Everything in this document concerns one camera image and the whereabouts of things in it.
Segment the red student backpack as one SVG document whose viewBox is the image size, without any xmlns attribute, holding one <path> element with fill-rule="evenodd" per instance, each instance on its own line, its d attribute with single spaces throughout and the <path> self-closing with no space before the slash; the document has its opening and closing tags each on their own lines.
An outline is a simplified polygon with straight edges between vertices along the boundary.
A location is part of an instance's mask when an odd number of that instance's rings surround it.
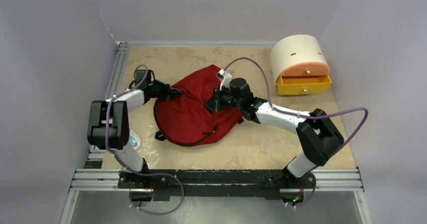
<svg viewBox="0 0 427 224">
<path fill-rule="evenodd" d="M 204 107 L 214 88 L 220 85 L 219 70 L 216 65 L 197 70 L 173 85 L 181 91 L 179 96 L 155 102 L 154 119 L 159 129 L 156 140 L 168 140 L 183 147 L 212 144 L 243 122 L 243 116 L 236 108 L 216 112 Z"/>
</svg>

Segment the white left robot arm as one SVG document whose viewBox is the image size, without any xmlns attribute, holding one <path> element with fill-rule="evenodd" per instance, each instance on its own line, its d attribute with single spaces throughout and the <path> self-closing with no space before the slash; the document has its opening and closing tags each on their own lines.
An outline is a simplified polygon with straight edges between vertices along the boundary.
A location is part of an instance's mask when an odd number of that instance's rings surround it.
<svg viewBox="0 0 427 224">
<path fill-rule="evenodd" d="M 154 72 L 146 65 L 140 65 L 134 71 L 133 83 L 123 93 L 91 103 L 88 142 L 106 150 L 119 162 L 122 167 L 119 186 L 153 188 L 157 180 L 168 180 L 170 174 L 151 174 L 146 160 L 131 146 L 128 114 L 150 99 L 169 101 L 181 93 L 181 90 L 170 84 L 157 80 Z"/>
</svg>

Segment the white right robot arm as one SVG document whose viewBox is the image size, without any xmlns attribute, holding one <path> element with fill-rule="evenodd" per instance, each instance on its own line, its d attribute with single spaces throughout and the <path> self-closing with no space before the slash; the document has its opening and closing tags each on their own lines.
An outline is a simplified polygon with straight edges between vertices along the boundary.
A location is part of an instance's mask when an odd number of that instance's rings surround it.
<svg viewBox="0 0 427 224">
<path fill-rule="evenodd" d="M 301 183 L 303 176 L 315 167 L 325 165 L 344 145 L 342 134 L 323 110 L 297 112 L 270 104 L 254 96 L 243 78 L 231 80 L 229 88 L 215 87 L 204 107 L 216 112 L 236 108 L 246 120 L 297 135 L 302 152 L 283 169 L 282 179 L 289 187 Z"/>
</svg>

